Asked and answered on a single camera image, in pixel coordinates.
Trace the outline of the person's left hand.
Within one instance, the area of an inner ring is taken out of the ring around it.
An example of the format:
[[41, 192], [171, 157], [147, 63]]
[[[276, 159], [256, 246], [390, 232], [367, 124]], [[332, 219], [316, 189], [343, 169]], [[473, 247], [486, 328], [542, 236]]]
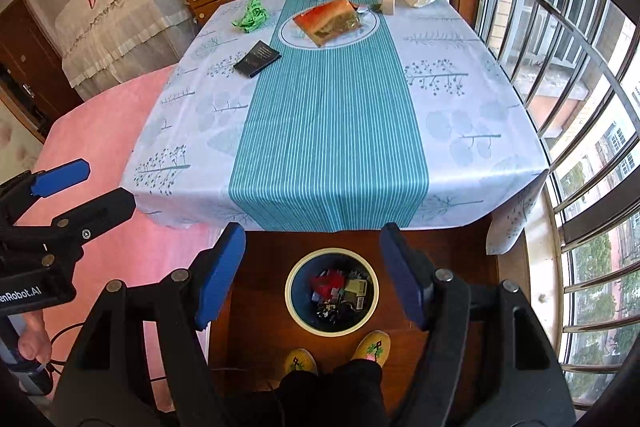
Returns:
[[27, 312], [22, 315], [25, 328], [18, 340], [21, 356], [29, 361], [48, 364], [52, 355], [52, 343], [46, 331], [46, 323], [42, 310]]

